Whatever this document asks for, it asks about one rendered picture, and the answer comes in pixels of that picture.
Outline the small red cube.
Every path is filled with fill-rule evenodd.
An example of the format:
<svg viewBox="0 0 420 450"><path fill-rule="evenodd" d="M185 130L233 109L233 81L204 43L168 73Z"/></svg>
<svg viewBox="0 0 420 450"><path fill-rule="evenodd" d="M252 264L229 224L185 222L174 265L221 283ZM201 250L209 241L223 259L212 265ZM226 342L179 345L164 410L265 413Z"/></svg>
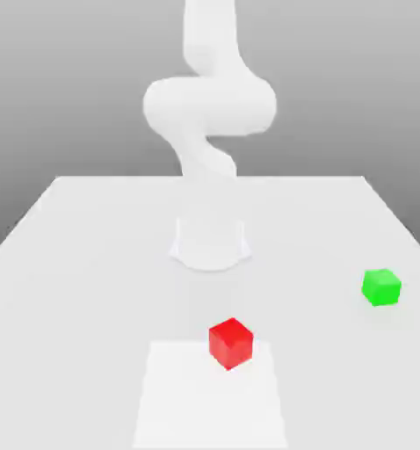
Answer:
<svg viewBox="0 0 420 450"><path fill-rule="evenodd" d="M234 317L208 331L209 352L226 370L252 358L253 340L253 333Z"/></svg>

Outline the small green cube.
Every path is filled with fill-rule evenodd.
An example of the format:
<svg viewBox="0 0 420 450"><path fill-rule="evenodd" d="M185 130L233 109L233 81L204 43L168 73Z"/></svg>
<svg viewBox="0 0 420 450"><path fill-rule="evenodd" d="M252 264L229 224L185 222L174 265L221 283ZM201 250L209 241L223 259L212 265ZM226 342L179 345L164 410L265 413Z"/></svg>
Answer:
<svg viewBox="0 0 420 450"><path fill-rule="evenodd" d="M389 269L365 271L361 292L374 306L396 304L402 288L401 280Z"/></svg>

